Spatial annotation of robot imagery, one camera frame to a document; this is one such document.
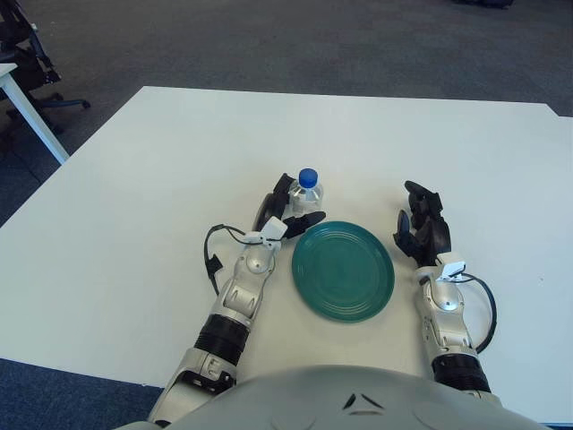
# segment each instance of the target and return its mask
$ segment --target black cable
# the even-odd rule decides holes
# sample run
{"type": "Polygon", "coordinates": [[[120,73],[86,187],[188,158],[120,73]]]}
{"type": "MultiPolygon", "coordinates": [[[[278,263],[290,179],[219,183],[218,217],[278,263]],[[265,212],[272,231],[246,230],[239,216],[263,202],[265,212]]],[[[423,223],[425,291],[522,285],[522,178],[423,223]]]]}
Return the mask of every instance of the black cable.
{"type": "Polygon", "coordinates": [[[495,328],[498,325],[498,309],[497,306],[495,305],[495,298],[493,297],[492,291],[483,280],[477,278],[474,275],[470,275],[469,273],[461,273],[461,275],[467,277],[468,279],[452,280],[451,282],[453,282],[454,284],[465,284],[466,282],[471,282],[474,280],[475,282],[477,282],[482,286],[483,290],[485,291],[485,294],[487,295],[487,298],[490,301],[490,308],[492,309],[492,322],[490,323],[490,329],[487,331],[487,336],[485,336],[483,342],[480,343],[475,349],[475,351],[479,354],[488,347],[488,345],[493,339],[493,333],[495,332],[495,328]]]}
{"type": "MultiPolygon", "coordinates": [[[[218,271],[219,269],[221,269],[223,267],[223,265],[221,264],[221,261],[219,260],[219,258],[213,254],[212,257],[209,258],[209,238],[210,236],[215,233],[216,231],[219,230],[226,230],[227,233],[239,244],[241,245],[262,245],[262,241],[260,242],[244,242],[243,240],[239,239],[237,236],[235,236],[233,234],[233,232],[235,231],[236,233],[238,233],[239,235],[243,235],[244,236],[244,231],[242,231],[241,229],[237,228],[237,227],[233,227],[233,226],[226,226],[225,224],[217,224],[216,226],[213,226],[209,229],[209,231],[207,232],[207,236],[205,237],[205,242],[203,242],[203,258],[205,259],[205,267],[207,268],[207,276],[209,276],[209,279],[211,281],[211,284],[213,285],[213,289],[215,290],[215,294],[219,294],[218,291],[218,286],[217,286],[217,280],[215,279],[215,272],[218,271]]],[[[272,241],[278,241],[280,239],[267,239],[267,240],[272,240],[272,241]]]]}

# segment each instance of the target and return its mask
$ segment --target table leg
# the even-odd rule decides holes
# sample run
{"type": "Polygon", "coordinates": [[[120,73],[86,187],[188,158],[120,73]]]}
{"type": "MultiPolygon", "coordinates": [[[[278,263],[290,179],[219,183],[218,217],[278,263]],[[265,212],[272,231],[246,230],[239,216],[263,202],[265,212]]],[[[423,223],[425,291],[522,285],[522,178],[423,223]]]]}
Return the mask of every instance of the table leg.
{"type": "Polygon", "coordinates": [[[0,86],[52,155],[56,157],[60,164],[64,164],[70,156],[44,120],[38,115],[38,112],[30,104],[24,93],[21,92],[20,87],[18,87],[18,84],[9,73],[0,78],[0,86]]]}

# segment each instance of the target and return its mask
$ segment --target blue bottle cap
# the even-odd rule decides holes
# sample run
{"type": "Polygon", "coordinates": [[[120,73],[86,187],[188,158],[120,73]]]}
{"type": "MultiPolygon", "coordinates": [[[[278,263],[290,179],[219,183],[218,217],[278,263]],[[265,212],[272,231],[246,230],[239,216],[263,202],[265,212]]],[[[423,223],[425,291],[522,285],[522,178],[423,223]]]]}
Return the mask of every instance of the blue bottle cap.
{"type": "Polygon", "coordinates": [[[313,188],[319,180],[319,174],[313,168],[304,168],[298,174],[298,183],[303,188],[313,188]]]}

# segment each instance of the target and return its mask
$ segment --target plastic water bottle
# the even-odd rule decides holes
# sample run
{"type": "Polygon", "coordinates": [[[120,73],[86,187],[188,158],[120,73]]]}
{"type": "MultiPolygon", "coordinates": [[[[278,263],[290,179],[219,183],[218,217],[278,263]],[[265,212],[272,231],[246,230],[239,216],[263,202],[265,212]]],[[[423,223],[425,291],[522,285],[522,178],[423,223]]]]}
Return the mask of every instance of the plastic water bottle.
{"type": "Polygon", "coordinates": [[[298,174],[298,181],[291,185],[290,202],[293,213],[297,217],[321,209],[322,185],[319,184],[319,175],[312,168],[304,168],[298,174]]]}

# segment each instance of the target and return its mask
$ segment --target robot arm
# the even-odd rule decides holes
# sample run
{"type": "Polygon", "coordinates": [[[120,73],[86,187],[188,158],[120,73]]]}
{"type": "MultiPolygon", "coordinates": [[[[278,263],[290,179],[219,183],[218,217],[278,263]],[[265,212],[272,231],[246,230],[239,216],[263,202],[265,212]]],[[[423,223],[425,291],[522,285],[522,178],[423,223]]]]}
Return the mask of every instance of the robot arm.
{"type": "MultiPolygon", "coordinates": [[[[166,426],[236,384],[236,367],[261,306],[262,290],[274,271],[281,239],[297,236],[325,217],[324,212],[314,212],[280,220],[292,181],[284,174],[265,197],[255,231],[240,240],[244,249],[220,293],[215,272],[222,264],[216,255],[209,258],[206,241],[205,264],[218,296],[193,348],[187,350],[151,411],[151,423],[166,426]]],[[[222,228],[228,226],[215,226],[210,233],[222,228]]]]}
{"type": "Polygon", "coordinates": [[[406,189],[417,232],[410,233],[408,217],[401,211],[394,240],[419,266],[415,278],[421,290],[416,304],[434,380],[499,403],[491,394],[464,323],[464,298],[456,283],[462,281],[466,262],[451,252],[449,227],[440,215],[440,196],[410,181],[406,189]]]}

